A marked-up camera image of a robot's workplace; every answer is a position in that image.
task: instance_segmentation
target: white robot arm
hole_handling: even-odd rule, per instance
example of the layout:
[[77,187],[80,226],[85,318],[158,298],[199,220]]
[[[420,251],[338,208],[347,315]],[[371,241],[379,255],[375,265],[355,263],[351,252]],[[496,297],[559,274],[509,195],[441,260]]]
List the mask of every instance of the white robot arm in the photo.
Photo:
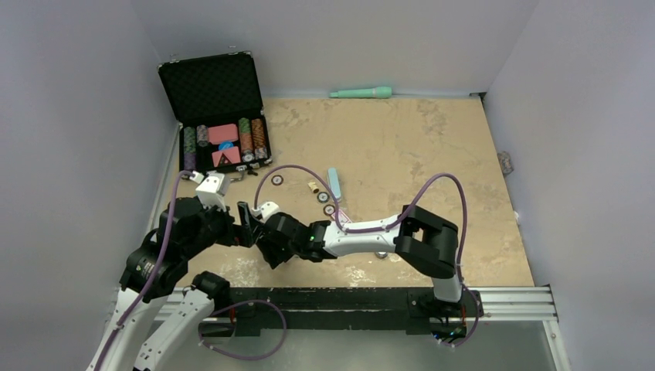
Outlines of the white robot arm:
[[[280,263],[280,259],[288,260],[283,254],[273,257],[273,249],[277,249],[277,252],[288,249],[312,261],[356,253],[396,253],[432,279],[437,300],[457,303],[461,299],[463,288],[455,263],[457,227],[418,206],[393,228],[364,233],[348,233],[344,230],[375,230],[391,225],[399,215],[370,222],[347,223],[343,225],[344,230],[341,230],[334,221],[315,222],[305,226],[282,213],[280,207],[273,202],[260,205],[254,213],[261,218],[265,226],[262,230],[266,231],[259,237],[257,246],[272,268]],[[423,231],[421,241],[414,239],[419,230]],[[269,238],[276,246],[267,243]]]
[[[344,226],[345,232],[339,229],[336,222],[329,220],[305,226],[291,215],[281,212],[275,203],[264,203],[254,212],[246,203],[238,203],[241,224],[236,225],[223,199],[228,185],[229,179],[223,174],[214,174],[200,182],[195,198],[177,199],[174,215],[171,216],[174,222],[166,258],[158,271],[153,272],[163,240],[161,228],[151,231],[142,246],[128,257],[120,280],[121,291],[114,316],[88,371],[132,367],[139,371],[154,371],[173,354],[203,318],[215,308],[224,308],[229,304],[225,301],[229,300],[229,293],[216,296],[195,284],[179,309],[153,336],[145,339],[159,309],[187,273],[188,260],[214,243],[244,247],[256,244],[271,268],[288,261],[293,255],[320,262],[355,253],[395,253],[432,278],[437,301],[448,305],[461,299],[463,287],[457,277],[455,263],[457,227],[427,210],[414,207],[393,228],[377,230],[380,226],[394,223],[398,215],[371,222],[348,223]],[[159,225],[163,226],[168,218],[167,209],[161,214]],[[414,236],[420,230],[423,231],[423,238],[417,240]],[[156,277],[154,284],[127,316],[127,321],[118,331],[114,331],[117,320],[137,298],[152,274]],[[214,278],[214,281],[222,280],[218,276]],[[101,353],[104,361],[98,365]]]

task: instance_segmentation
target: pink card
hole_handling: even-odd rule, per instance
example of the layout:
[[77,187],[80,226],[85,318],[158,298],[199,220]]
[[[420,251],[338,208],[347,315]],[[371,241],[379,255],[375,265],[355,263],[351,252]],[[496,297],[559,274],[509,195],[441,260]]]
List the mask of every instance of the pink card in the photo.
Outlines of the pink card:
[[221,165],[221,157],[225,157],[233,164],[238,164],[241,162],[241,157],[239,156],[239,147],[232,147],[223,149],[218,152],[212,153],[212,160],[214,160],[214,166]]
[[213,145],[220,145],[224,141],[238,141],[239,133],[235,124],[215,126],[207,129],[209,142]]

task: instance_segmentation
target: white wall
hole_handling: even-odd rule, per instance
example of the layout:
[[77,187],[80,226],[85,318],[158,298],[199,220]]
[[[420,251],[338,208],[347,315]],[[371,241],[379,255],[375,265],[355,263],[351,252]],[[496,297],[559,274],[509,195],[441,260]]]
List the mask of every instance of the white wall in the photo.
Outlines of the white wall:
[[162,58],[252,50],[266,95],[487,91],[537,2],[132,0]]
[[485,107],[575,370],[653,369],[655,8],[539,2]]
[[0,2],[0,369],[84,369],[175,130],[130,3]]

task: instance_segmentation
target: small object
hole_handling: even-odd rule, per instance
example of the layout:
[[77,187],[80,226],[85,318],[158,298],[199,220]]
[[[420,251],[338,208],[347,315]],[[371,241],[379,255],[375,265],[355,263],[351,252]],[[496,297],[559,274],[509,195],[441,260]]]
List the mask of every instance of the small object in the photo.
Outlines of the small object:
[[232,148],[232,147],[234,147],[234,144],[231,141],[224,141],[219,145],[219,150]]
[[[350,219],[350,217],[346,215],[343,209],[339,209],[339,212],[337,214],[339,215],[339,223],[341,223],[341,225],[344,225],[346,223],[352,223],[352,219]],[[330,218],[332,218],[332,220],[336,220],[335,214],[332,213],[332,215],[330,215]]]
[[184,166],[185,166],[185,170],[188,170],[190,172],[195,170],[195,153],[184,154]]
[[266,150],[266,136],[264,135],[264,124],[261,119],[253,120],[251,128],[253,130],[253,143],[255,146],[255,158],[260,160],[268,157]]
[[323,214],[327,216],[332,216],[332,214],[334,214],[334,205],[323,206]]
[[307,184],[309,186],[309,189],[311,189],[312,193],[318,193],[318,186],[316,185],[316,182],[309,182]]
[[239,143],[241,144],[241,158],[244,162],[255,159],[253,154],[253,135],[250,132],[250,120],[245,117],[239,119]]
[[509,153],[505,151],[498,153],[498,163],[501,164],[501,171],[503,172],[503,175],[509,175],[514,171],[514,166],[511,163],[511,157]]
[[262,148],[255,148],[255,158],[258,160],[262,160],[268,157],[268,151],[266,150],[266,147]]
[[227,124],[214,126],[207,129],[209,142],[213,145],[219,145],[224,141],[238,141],[239,133],[236,131],[236,125]]
[[330,98],[389,98],[391,87],[374,87],[372,89],[339,90],[330,93]]
[[196,141],[199,147],[207,147],[209,145],[209,132],[205,125],[198,125],[195,129]]
[[239,119],[239,133],[250,133],[250,120],[245,117]]
[[284,178],[282,178],[282,175],[274,175],[273,178],[270,179],[270,182],[273,183],[274,186],[279,186],[284,183]]
[[202,183],[203,180],[205,180],[205,176],[201,172],[197,172],[194,170],[193,175],[189,176],[188,180],[200,184]]
[[186,127],[182,131],[184,146],[184,153],[195,153],[195,129],[191,127]]
[[239,148],[238,147],[232,147],[232,148],[227,148],[222,151],[217,151],[212,153],[212,160],[214,161],[214,166],[220,166],[221,165],[221,157],[225,156],[227,160],[231,164],[237,164],[240,162],[241,158],[239,157]]
[[220,160],[219,160],[219,166],[223,166],[223,165],[231,165],[231,164],[232,164],[231,161],[228,160],[227,156],[225,156],[225,153],[223,153],[223,154],[221,155]]
[[341,187],[339,186],[339,176],[337,175],[336,168],[329,168],[327,170],[327,184],[330,186],[336,200],[341,201]]
[[316,195],[316,199],[319,203],[326,203],[327,201],[330,201],[330,195],[327,192],[319,192]]

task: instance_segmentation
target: poker chip case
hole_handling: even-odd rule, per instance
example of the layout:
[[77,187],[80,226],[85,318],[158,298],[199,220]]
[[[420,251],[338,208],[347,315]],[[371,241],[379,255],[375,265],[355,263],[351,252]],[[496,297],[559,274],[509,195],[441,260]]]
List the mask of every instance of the poker chip case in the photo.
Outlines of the poker chip case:
[[[158,73],[175,118],[180,123],[180,170],[185,168],[183,152],[187,144],[182,133],[186,128],[195,130],[200,125],[207,128],[239,125],[239,119],[243,118],[251,122],[261,120],[265,155],[262,156],[263,151],[260,151],[260,157],[252,161],[243,161],[240,158],[237,163],[215,166],[212,154],[219,150],[218,145],[196,145],[195,170],[204,173],[212,170],[222,173],[246,171],[269,165],[273,161],[260,85],[250,52],[172,60],[160,64]],[[233,145],[242,148],[241,141],[242,137],[239,137]]]

